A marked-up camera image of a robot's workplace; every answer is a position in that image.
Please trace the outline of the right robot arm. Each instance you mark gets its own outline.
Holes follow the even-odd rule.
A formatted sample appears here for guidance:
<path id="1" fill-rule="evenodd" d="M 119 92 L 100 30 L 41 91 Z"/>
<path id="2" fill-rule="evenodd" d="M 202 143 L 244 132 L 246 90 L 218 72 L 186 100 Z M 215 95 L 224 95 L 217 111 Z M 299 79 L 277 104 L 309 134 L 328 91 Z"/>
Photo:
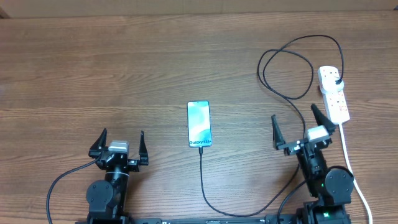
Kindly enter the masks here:
<path id="1" fill-rule="evenodd" d="M 297 156 L 304 177 L 304 181 L 282 201 L 277 215 L 269 220 L 271 223 L 351 222 L 345 205 L 351 203 L 354 175 L 343 166 L 327 166 L 322 150 L 332 143 L 331 135 L 336 125 L 316 105 L 312 104 L 311 109 L 318 126 L 307 129 L 303 139 L 292 142 L 284 140 L 276 115 L 271 116 L 275 149 L 283 150 L 286 156 Z M 316 201 L 305 202 L 293 215 L 282 215 L 285 204 L 304 185 Z"/>

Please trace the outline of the blue Galaxy smartphone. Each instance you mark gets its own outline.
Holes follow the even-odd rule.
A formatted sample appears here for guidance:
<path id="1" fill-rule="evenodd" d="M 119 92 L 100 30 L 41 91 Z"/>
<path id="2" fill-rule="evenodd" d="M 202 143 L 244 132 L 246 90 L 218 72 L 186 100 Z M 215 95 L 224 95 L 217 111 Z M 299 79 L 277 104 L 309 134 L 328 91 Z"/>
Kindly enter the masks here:
<path id="1" fill-rule="evenodd" d="M 190 147 L 212 145 L 209 101 L 189 101 L 187 103 L 188 144 Z"/>

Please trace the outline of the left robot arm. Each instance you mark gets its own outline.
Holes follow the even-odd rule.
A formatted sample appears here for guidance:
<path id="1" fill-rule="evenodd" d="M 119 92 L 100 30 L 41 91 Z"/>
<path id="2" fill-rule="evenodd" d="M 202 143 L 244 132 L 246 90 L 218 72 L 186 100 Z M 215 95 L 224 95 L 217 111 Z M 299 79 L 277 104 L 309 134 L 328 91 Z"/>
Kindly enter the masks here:
<path id="1" fill-rule="evenodd" d="M 87 222 L 131 224 L 133 217 L 124 211 L 129 174 L 149 164 L 144 132 L 140 134 L 138 159 L 129 158 L 129 142 L 114 140 L 107 146 L 106 137 L 107 130 L 104 129 L 88 152 L 98 168 L 105 171 L 105 177 L 93 182 L 86 191 Z"/>

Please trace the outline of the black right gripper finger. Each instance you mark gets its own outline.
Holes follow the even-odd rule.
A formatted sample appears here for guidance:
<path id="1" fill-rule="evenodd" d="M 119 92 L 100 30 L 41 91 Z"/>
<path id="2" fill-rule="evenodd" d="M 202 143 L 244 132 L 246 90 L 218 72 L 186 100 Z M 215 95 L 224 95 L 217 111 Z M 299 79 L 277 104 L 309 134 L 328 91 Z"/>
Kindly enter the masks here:
<path id="1" fill-rule="evenodd" d="M 333 134 L 336 129 L 336 125 L 332 123 L 316 106 L 316 104 L 311 105 L 311 110 L 315 117 L 315 120 L 319 126 L 324 126 L 328 131 L 328 134 Z"/>
<path id="2" fill-rule="evenodd" d="M 275 114 L 271 116 L 271 120 L 273 128 L 273 145 L 276 150 L 280 150 L 281 146 L 285 144 L 285 140 L 277 123 L 277 118 Z"/>

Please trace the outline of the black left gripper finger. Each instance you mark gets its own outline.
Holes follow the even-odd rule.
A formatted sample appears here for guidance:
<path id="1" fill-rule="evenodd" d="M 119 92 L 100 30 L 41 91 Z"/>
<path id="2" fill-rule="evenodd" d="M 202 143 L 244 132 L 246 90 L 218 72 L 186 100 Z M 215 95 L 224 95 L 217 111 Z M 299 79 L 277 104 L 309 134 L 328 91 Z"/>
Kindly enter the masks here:
<path id="1" fill-rule="evenodd" d="M 104 128 L 99 138 L 90 147 L 88 151 L 89 157 L 99 157 L 101 155 L 101 153 L 106 149 L 106 137 L 107 137 L 107 129 Z"/>
<path id="2" fill-rule="evenodd" d="M 146 144 L 145 144 L 145 138 L 144 138 L 144 132 L 141 131 L 140 135 L 140 145 L 139 145 L 139 162 L 138 164 L 140 166 L 148 166 L 149 165 L 149 155 L 147 152 Z"/>

